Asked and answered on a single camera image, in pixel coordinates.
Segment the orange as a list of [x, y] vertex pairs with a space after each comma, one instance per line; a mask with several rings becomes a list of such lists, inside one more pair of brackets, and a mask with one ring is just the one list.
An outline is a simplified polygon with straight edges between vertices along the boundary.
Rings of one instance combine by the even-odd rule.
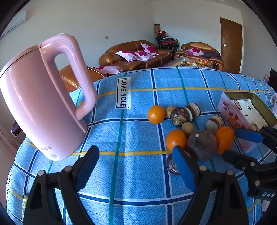
[[160, 124], [165, 118], [165, 110], [160, 105], [153, 105], [148, 110], [148, 120], [152, 124]]
[[223, 126], [219, 128], [215, 133], [215, 137], [217, 140], [216, 153], [223, 154], [226, 150], [231, 149], [234, 139], [234, 133], [230, 127]]
[[182, 130], [174, 129], [170, 131], [166, 137], [166, 147], [172, 151], [175, 146], [180, 146], [181, 149], [185, 149], [187, 145], [187, 138]]

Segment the large brown passion fruit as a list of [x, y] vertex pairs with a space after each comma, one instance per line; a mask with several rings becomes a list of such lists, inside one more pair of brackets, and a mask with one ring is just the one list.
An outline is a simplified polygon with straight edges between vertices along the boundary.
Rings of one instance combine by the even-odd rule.
[[186, 151], [196, 160], [209, 160], [217, 150], [214, 134], [207, 130], [198, 130], [187, 139]]

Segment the small tan longan fruit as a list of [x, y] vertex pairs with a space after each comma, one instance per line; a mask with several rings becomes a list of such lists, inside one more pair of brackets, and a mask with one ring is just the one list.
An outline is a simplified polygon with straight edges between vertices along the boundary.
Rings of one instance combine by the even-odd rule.
[[194, 132], [194, 126], [190, 122], [185, 122], [182, 125], [181, 130], [186, 137], [189, 137]]

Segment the dark brown cut fruit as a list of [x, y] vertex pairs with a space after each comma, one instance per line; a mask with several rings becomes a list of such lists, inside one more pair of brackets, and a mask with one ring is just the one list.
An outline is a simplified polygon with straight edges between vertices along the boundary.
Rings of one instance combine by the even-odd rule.
[[177, 107], [170, 114], [170, 121], [173, 125], [181, 127], [184, 123], [190, 121], [190, 116], [183, 107]]

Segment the sliced purple fruit half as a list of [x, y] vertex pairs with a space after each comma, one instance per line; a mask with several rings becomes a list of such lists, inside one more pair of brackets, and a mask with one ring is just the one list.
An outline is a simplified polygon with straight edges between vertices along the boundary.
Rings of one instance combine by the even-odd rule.
[[194, 119], [198, 118], [201, 114], [200, 107], [195, 103], [190, 103], [184, 107], [189, 115], [189, 121], [192, 122]]

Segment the pink cartoon cup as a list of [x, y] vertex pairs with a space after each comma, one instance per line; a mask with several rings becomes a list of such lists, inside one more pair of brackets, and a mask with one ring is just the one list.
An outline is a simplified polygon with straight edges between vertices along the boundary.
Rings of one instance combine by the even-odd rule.
[[272, 108], [277, 105], [277, 93], [275, 93], [274, 95], [271, 96], [270, 104], [271, 104]]

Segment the purple fruit under finger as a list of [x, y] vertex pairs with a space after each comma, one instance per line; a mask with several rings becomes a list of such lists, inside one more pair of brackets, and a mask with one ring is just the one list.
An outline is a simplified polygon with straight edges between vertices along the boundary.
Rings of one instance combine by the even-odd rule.
[[169, 173], [173, 174], [173, 175], [180, 175], [180, 172], [176, 166], [176, 164], [174, 163], [172, 154], [169, 154], [166, 160], [166, 166], [167, 166], [167, 170]]

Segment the blue plaid tablecloth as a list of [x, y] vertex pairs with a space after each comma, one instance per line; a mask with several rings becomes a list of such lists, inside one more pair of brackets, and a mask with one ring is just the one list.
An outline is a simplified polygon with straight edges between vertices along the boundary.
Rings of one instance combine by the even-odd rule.
[[177, 224], [193, 193], [182, 178], [168, 172], [166, 136], [169, 119], [152, 124], [151, 106], [183, 107], [195, 103], [201, 114], [195, 130], [218, 114], [224, 91], [250, 91], [266, 105], [274, 90], [265, 82], [208, 68], [161, 67], [125, 72], [94, 83], [98, 101], [85, 117], [88, 133], [68, 158], [52, 161], [29, 140], [21, 144], [7, 180], [7, 213], [22, 224], [24, 200], [40, 170], [61, 171], [93, 145], [100, 157], [86, 187], [79, 192], [95, 224]]

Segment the wooden coffee table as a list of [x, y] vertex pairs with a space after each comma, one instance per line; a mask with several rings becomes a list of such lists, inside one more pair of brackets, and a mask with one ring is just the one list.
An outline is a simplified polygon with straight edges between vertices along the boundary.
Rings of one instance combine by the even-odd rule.
[[207, 59], [191, 59], [186, 57], [180, 57], [164, 65], [165, 67], [208, 67], [213, 68], [214, 63]]

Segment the pink electric kettle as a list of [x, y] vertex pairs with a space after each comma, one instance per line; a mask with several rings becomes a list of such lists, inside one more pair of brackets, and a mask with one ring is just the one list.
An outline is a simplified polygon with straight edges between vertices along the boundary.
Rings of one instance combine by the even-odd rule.
[[[65, 54], [84, 94], [75, 106], [55, 63]], [[29, 47], [13, 57], [1, 70], [1, 92], [19, 127], [48, 159], [67, 158], [87, 132], [84, 117], [97, 100], [77, 40], [61, 33]]]

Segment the stacked chairs in corner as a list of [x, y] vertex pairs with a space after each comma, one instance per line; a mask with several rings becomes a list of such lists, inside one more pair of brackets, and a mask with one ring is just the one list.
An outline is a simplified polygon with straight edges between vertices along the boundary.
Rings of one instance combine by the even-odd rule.
[[172, 50], [173, 52], [179, 50], [179, 41], [169, 36], [166, 31], [158, 30], [156, 40], [160, 49]]

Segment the pink floral pillow middle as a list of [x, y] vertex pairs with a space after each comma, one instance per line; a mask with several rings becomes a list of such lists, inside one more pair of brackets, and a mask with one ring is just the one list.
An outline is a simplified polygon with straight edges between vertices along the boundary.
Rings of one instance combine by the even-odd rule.
[[144, 51], [134, 51], [133, 53], [139, 58], [139, 61], [142, 62], [149, 61], [154, 58], [154, 55], [151, 55]]

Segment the pink floral pillow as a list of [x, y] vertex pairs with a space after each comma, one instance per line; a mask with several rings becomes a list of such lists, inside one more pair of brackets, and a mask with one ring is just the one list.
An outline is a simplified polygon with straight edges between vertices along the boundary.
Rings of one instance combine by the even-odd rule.
[[158, 55], [153, 46], [150, 46], [150, 45], [147, 45], [147, 44], [144, 44], [144, 43], [141, 43], [141, 46], [142, 46], [142, 49], [143, 49], [144, 52], [146, 52], [148, 54], [151, 54], [153, 56]]
[[131, 51], [118, 51], [116, 52], [116, 55], [119, 55], [120, 57], [124, 58], [127, 62], [131, 61], [139, 61], [139, 58]]
[[154, 58], [154, 55], [151, 55], [144, 51], [134, 51], [133, 53], [139, 58], [139, 61], [142, 62], [149, 61]]

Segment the pink floral pillow right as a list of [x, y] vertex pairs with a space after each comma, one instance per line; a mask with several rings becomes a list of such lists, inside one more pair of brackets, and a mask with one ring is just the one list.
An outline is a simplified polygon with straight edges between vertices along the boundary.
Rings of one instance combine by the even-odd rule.
[[148, 54], [151, 54], [153, 56], [158, 55], [153, 46], [150, 46], [150, 45], [147, 45], [147, 44], [144, 44], [144, 43], [141, 43], [141, 46], [142, 46], [142, 49], [143, 49], [144, 52], [146, 52]]

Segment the pink floral pillow left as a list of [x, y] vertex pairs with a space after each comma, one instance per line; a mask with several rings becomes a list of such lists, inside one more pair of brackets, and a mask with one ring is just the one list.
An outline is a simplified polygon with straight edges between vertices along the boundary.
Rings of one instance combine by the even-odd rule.
[[139, 58], [131, 51], [118, 51], [116, 52], [116, 55], [119, 55], [120, 57], [124, 58], [127, 62], [131, 61], [139, 61]]

